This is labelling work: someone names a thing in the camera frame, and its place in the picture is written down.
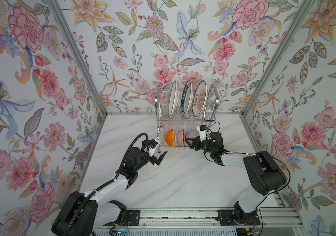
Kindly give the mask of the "lavender bowl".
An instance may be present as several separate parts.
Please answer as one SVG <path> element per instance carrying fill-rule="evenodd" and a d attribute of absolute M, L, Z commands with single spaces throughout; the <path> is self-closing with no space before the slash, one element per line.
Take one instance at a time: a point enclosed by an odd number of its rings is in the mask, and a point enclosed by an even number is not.
<path fill-rule="evenodd" d="M 197 138 L 198 131 L 196 129 L 192 129 L 185 134 L 185 138 Z"/>

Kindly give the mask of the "pink floral patterned bowl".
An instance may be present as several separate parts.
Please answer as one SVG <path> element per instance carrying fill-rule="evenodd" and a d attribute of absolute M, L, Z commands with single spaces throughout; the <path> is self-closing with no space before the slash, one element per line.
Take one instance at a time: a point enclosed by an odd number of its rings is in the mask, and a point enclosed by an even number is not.
<path fill-rule="evenodd" d="M 183 147 L 185 143 L 185 135 L 184 135 L 184 130 L 181 129 L 176 133 L 176 143 L 178 144 L 179 147 Z"/>

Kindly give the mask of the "orange bowl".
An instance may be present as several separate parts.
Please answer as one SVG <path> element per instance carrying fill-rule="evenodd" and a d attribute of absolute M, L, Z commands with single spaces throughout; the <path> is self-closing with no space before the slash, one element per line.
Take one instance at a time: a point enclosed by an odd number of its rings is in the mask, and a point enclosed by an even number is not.
<path fill-rule="evenodd" d="M 165 143 L 169 147 L 173 147 L 174 146 L 174 130 L 173 129 L 170 129 L 169 131 L 167 131 L 165 133 Z"/>

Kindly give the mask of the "white plain plate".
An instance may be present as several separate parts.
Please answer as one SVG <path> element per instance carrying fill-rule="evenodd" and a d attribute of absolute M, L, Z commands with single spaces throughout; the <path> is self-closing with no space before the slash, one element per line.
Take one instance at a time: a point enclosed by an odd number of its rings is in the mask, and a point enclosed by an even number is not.
<path fill-rule="evenodd" d="M 177 81 L 173 82 L 172 89 L 171 89 L 171 95 L 170 95 L 170 101 L 169 101 L 169 117 L 172 117 L 174 115 L 174 112 L 177 107 L 178 103 L 178 85 Z"/>

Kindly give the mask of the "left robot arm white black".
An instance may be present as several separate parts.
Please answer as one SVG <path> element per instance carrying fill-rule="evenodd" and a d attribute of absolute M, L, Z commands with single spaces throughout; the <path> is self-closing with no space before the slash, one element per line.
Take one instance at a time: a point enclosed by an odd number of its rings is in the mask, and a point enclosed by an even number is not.
<path fill-rule="evenodd" d="M 52 233 L 57 236 L 92 236 L 95 230 L 106 224 L 113 228 L 122 225 L 127 207 L 114 197 L 133 185 L 142 167 L 148 163 L 161 164 L 165 155 L 154 155 L 159 145 L 158 139 L 152 139 L 144 140 L 141 148 L 130 146 L 114 178 L 91 191 L 71 193 L 52 225 Z"/>

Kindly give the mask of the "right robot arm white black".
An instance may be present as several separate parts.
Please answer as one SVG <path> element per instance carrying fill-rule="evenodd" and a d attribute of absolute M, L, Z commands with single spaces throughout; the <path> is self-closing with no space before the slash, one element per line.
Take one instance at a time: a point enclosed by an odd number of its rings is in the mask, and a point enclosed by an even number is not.
<path fill-rule="evenodd" d="M 249 219 L 257 214 L 263 201 L 289 182 L 277 161 L 267 151 L 246 153 L 227 150 L 219 132 L 206 135 L 201 131 L 197 137 L 186 135 L 185 142 L 195 151 L 202 150 L 204 154 L 208 153 L 217 165 L 246 170 L 250 186 L 244 197 L 235 203 L 232 213 L 232 220 L 239 225 L 247 224 Z"/>

